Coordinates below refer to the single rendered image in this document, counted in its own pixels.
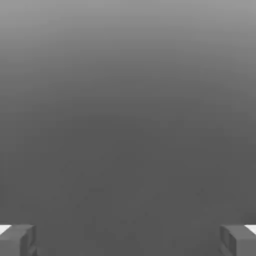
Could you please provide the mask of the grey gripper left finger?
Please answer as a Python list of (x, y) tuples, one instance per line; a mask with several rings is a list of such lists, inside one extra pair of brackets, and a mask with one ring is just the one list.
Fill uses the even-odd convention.
[(38, 256), (37, 227), (0, 224), (0, 256)]

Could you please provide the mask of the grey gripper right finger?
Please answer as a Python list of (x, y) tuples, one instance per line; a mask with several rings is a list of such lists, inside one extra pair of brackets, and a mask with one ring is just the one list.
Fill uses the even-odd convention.
[(221, 256), (256, 256), (256, 224), (221, 225)]

